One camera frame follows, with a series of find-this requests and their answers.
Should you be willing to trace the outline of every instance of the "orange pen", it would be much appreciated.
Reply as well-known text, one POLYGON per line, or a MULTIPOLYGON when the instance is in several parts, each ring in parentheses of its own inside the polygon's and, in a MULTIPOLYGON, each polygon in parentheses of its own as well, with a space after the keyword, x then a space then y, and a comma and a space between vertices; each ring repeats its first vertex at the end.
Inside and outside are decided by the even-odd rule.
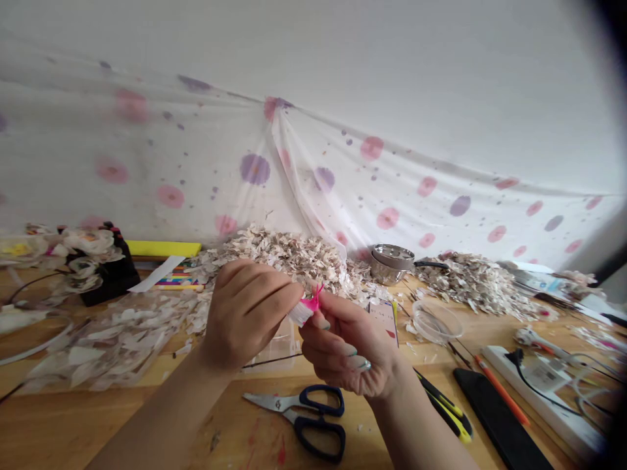
POLYGON ((477 361, 477 364, 479 364, 479 367, 488 378, 488 380, 492 383, 492 385, 494 385, 494 388, 496 389, 498 394, 501 395, 501 398, 505 400, 507 406, 509 407, 509 409, 511 409, 511 412, 516 416, 516 418, 518 418, 518 421, 523 426, 528 426, 529 418, 527 418, 527 416, 523 413, 523 410, 521 410, 521 408, 516 404, 513 398, 509 396, 507 390, 499 383, 498 379, 494 376, 488 366, 486 366, 485 362, 481 360, 478 354, 475 354, 475 361, 477 361))

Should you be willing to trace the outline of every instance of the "right hand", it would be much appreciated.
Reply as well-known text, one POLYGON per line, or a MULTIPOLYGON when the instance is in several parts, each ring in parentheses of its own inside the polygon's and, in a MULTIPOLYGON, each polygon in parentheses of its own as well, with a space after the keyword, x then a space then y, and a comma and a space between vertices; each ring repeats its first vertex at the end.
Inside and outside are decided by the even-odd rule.
POLYGON ((302 353, 327 384, 367 398, 386 396, 402 361, 385 331, 361 307, 328 292, 300 329, 302 353))

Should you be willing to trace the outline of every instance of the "plastic bowl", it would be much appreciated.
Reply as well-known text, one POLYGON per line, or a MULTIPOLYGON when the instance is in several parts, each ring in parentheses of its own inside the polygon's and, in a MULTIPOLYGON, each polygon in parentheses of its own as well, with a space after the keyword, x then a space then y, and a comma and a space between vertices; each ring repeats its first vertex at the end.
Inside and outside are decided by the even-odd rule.
POLYGON ((414 328, 429 341, 443 345, 464 334, 464 325, 457 316, 436 299, 414 302, 411 311, 414 328))

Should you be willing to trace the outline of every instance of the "metal container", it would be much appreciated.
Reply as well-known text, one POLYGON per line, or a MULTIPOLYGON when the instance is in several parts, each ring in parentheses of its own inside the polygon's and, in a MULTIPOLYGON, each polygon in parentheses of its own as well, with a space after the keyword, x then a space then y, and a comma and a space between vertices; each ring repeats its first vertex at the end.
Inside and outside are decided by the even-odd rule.
POLYGON ((379 284, 391 286, 403 280, 413 266, 414 254, 406 248, 380 244, 372 249, 370 274, 379 284))

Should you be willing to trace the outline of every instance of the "finger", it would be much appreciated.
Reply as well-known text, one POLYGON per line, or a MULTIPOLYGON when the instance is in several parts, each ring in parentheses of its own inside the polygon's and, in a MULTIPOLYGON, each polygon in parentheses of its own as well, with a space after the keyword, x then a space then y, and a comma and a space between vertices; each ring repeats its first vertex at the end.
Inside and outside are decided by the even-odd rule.
POLYGON ((370 361, 364 356, 344 356, 327 354, 313 348, 309 343, 303 343, 302 355, 315 367, 333 371, 364 372, 370 370, 370 361))
POLYGON ((337 297, 329 292, 320 292, 320 310, 324 314, 331 314, 338 320, 353 323, 363 320, 367 312, 348 299, 337 297))
POLYGON ((325 368, 319 368, 314 366, 313 371, 319 379, 324 380, 331 386, 340 386, 342 380, 346 377, 346 372, 337 372, 325 368))
POLYGON ((279 271, 261 273, 235 296, 233 300, 236 305, 233 308, 237 314, 246 315, 264 299, 291 282, 287 274, 279 271))
POLYGON ((298 283, 284 286, 253 308, 246 315, 245 325, 250 332, 267 335, 300 302, 303 292, 302 285, 298 283))
POLYGON ((306 324, 299 328, 298 331, 304 344, 308 344, 321 353, 339 354, 341 356, 354 356, 357 354, 357 349, 354 346, 347 344, 342 338, 326 330, 320 330, 313 325, 306 324))
POLYGON ((320 330, 330 330, 331 323, 325 318, 320 310, 316 310, 313 315, 309 318, 309 323, 311 323, 316 328, 320 330))
POLYGON ((240 270, 242 270, 248 264, 253 263, 254 261, 252 261, 251 259, 238 259, 226 263, 224 266, 222 266, 222 269, 220 269, 220 272, 217 274, 216 289, 221 289, 222 287, 224 287, 240 270))
POLYGON ((267 264, 252 263, 244 266, 224 288, 227 296, 235 296, 249 285, 258 275, 276 270, 267 264))

